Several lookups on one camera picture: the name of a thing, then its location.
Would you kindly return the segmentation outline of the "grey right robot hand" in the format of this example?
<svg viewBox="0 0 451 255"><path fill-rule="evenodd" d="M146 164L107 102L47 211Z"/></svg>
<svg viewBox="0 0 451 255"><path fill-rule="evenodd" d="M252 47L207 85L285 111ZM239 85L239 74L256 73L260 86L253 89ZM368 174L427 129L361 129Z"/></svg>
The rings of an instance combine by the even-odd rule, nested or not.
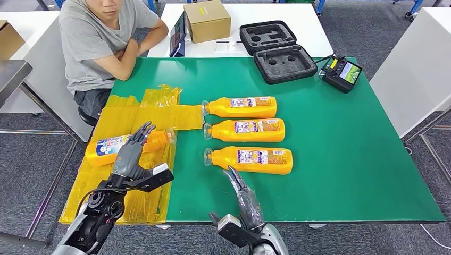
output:
<svg viewBox="0 0 451 255"><path fill-rule="evenodd" d="M265 226L260 203L254 191L248 187L241 174L231 165L227 166L224 174L228 177L236 193L240 219L233 216L220 217L214 212L209 213L213 225L220 231L229 233L250 232L260 233Z"/></svg>

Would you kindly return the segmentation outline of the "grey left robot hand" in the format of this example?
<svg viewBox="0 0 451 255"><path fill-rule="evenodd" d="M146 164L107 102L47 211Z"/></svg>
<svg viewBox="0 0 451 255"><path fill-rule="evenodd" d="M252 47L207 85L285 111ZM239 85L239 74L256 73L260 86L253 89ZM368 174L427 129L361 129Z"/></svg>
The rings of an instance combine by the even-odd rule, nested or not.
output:
<svg viewBox="0 0 451 255"><path fill-rule="evenodd" d="M140 179L145 170L139 165L143 146L149 134L155 129L151 121L144 123L131 138L120 148L113 164L112 174L131 180Z"/></svg>

